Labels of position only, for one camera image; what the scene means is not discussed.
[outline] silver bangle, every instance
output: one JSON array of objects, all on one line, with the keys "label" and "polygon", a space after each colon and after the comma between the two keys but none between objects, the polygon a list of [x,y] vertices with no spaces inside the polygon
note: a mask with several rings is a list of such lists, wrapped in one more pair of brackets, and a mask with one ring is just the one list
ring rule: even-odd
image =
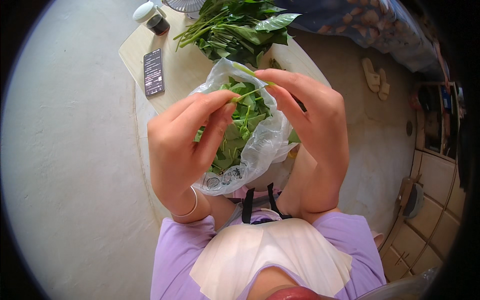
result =
[{"label": "silver bangle", "polygon": [[176,216],[176,217],[189,216],[189,215],[191,215],[191,214],[195,211],[195,209],[197,208],[197,205],[198,205],[197,192],[195,191],[195,189],[194,189],[192,186],[190,186],[190,188],[192,189],[193,193],[195,194],[195,205],[193,206],[192,210],[191,210],[189,213],[186,213],[186,214],[184,214],[184,215],[176,215],[176,214],[170,212],[170,213],[172,214],[172,216]]}]

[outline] leafy greens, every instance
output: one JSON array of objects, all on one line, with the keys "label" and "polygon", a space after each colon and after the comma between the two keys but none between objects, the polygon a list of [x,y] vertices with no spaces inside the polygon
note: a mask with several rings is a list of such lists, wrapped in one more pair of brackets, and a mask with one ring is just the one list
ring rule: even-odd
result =
[{"label": "leafy greens", "polygon": [[[237,82],[233,77],[228,83],[219,88],[234,91],[240,94],[236,98],[237,108],[233,112],[233,122],[225,130],[223,141],[218,148],[215,159],[208,169],[221,176],[225,170],[240,164],[240,154],[252,132],[258,124],[271,116],[270,108],[265,105],[263,97],[258,93],[260,89],[249,82]],[[201,127],[195,135],[194,142],[199,142],[205,127]]]},{"label": "leafy greens", "polygon": [[286,26],[299,14],[284,13],[272,0],[206,0],[198,20],[176,36],[178,47],[194,43],[211,60],[222,57],[258,68],[273,43],[287,45]]}]

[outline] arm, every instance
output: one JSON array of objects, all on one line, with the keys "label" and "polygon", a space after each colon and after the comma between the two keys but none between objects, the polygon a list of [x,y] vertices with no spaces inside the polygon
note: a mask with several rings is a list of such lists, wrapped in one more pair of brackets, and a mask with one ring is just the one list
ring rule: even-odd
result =
[{"label": "arm", "polygon": [[[148,149],[152,188],[160,202],[173,214],[189,213],[195,205],[190,188],[215,158],[225,128],[231,122],[235,96],[222,90],[194,94],[149,121]],[[193,142],[197,130],[207,123],[200,142]],[[197,208],[188,216],[173,219],[179,223],[201,220],[212,212],[207,198],[197,191]]]},{"label": "arm", "polygon": [[[338,193],[348,168],[343,97],[303,74],[268,69],[259,70],[255,75],[277,84],[269,86],[268,92],[276,99],[277,108],[291,122],[305,147],[305,153],[300,149],[299,156],[303,157],[295,162],[291,176],[294,179],[297,175],[299,188],[286,196],[300,198],[299,214],[310,223],[326,212],[339,211],[336,208]],[[292,95],[304,104],[307,112],[301,110]]]}]

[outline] dark liquid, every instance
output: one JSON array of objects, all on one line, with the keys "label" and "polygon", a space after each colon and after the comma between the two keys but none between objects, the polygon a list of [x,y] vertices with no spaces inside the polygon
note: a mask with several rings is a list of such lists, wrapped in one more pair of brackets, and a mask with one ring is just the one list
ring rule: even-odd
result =
[{"label": "dark liquid", "polygon": [[170,24],[159,14],[154,15],[147,22],[147,28],[157,36],[161,36],[170,29]]}]

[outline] jar lid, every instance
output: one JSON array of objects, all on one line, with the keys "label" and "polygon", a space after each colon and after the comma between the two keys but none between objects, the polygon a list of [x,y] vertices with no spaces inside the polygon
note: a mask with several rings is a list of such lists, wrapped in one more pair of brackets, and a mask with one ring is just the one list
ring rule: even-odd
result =
[{"label": "jar lid", "polygon": [[138,23],[148,21],[156,11],[155,4],[151,1],[144,3],[133,13],[133,19]]}]

